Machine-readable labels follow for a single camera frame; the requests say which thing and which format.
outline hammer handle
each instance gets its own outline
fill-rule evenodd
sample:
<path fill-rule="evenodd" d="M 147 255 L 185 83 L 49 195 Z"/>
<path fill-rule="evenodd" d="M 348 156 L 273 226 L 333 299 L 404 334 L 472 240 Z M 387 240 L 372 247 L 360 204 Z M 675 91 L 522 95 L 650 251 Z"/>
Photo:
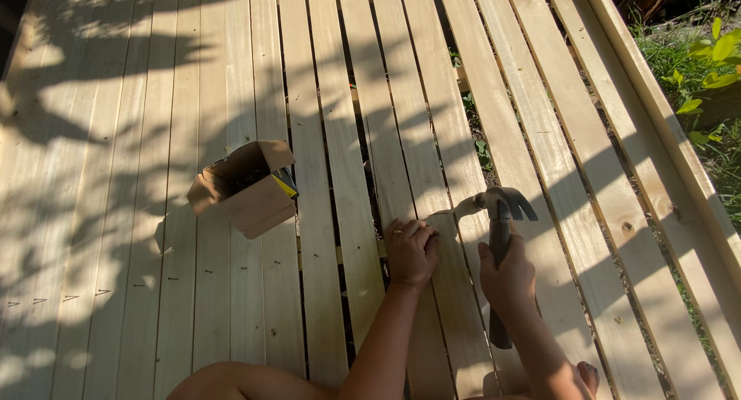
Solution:
<path fill-rule="evenodd" d="M 508 218 L 489 220 L 489 247 L 494 253 L 494 266 L 505 260 L 512 234 Z M 489 341 L 499 349 L 511 349 L 512 340 L 507 334 L 505 325 L 499 319 L 494 309 L 489 309 Z"/>

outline cardboard box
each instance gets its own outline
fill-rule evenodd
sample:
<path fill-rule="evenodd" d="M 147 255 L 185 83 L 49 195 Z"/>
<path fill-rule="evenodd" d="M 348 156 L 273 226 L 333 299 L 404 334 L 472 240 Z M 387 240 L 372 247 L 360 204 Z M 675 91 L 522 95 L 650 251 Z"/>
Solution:
<path fill-rule="evenodd" d="M 203 169 L 188 201 L 196 216 L 216 205 L 239 232 L 255 239 L 296 215 L 291 198 L 298 192 L 284 169 L 295 162 L 286 141 L 254 141 Z"/>

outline leg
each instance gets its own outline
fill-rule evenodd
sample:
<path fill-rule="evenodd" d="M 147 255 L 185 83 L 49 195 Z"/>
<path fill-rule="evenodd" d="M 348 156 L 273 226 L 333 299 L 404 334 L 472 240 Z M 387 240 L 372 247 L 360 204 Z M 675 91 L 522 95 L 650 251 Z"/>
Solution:
<path fill-rule="evenodd" d="M 334 400 L 337 390 L 273 367 L 218 362 L 183 380 L 167 400 Z"/>
<path fill-rule="evenodd" d="M 599 387 L 599 372 L 597 367 L 589 364 L 587 361 L 581 361 L 577 365 L 571 365 L 574 368 L 574 376 L 579 376 L 584 385 L 587 386 L 592 398 L 597 397 L 597 388 Z M 503 397 L 475 397 L 467 400 L 531 400 L 530 394 L 505 395 Z"/>

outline hammer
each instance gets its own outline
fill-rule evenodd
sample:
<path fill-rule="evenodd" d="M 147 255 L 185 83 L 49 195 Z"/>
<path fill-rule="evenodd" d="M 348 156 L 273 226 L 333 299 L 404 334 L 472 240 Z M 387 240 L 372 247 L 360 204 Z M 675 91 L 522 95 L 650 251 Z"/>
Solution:
<path fill-rule="evenodd" d="M 486 192 L 481 192 L 461 202 L 458 207 L 465 210 L 463 206 L 468 206 L 468 208 L 474 206 L 471 208 L 474 213 L 478 212 L 478 209 L 488 211 L 489 247 L 494 254 L 495 267 L 499 267 L 504 261 L 509 249 L 511 239 L 510 219 L 515 221 L 522 221 L 523 219 L 520 208 L 523 208 L 529 220 L 538 220 L 530 202 L 524 198 L 519 190 L 512 187 L 490 187 Z M 512 348 L 512 340 L 510 340 L 502 320 L 499 319 L 494 309 L 489 311 L 489 341 L 500 349 Z"/>

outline finger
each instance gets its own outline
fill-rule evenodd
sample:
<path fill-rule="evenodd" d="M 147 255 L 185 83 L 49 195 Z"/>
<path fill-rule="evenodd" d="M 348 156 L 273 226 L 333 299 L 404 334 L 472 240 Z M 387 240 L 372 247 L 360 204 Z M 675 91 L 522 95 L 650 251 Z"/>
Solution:
<path fill-rule="evenodd" d="M 386 239 L 389 242 L 393 242 L 398 235 L 398 233 L 394 233 L 394 231 L 401 230 L 403 225 L 404 223 L 401 222 L 398 218 L 394 219 L 394 221 L 391 222 L 391 225 L 389 225 L 388 229 L 386 230 Z"/>
<path fill-rule="evenodd" d="M 484 273 L 496 274 L 494 253 L 485 242 L 479 242 L 479 258 L 481 259 L 481 275 Z"/>
<path fill-rule="evenodd" d="M 524 238 L 518 234 L 512 234 L 507 255 L 502 263 L 513 263 L 524 260 Z"/>
<path fill-rule="evenodd" d="M 437 254 L 437 242 L 440 240 L 440 234 L 435 231 L 425 243 L 425 254 Z"/>
<path fill-rule="evenodd" d="M 435 232 L 435 228 L 431 226 L 423 226 L 417 230 L 412 239 L 420 246 L 425 246 L 427 241 Z"/>
<path fill-rule="evenodd" d="M 417 221 L 416 219 L 412 219 L 406 225 L 404 225 L 404 228 L 402 228 L 402 236 L 405 238 L 412 238 L 412 236 L 417 232 L 419 228 L 423 228 L 426 225 L 427 224 L 424 221 Z"/>

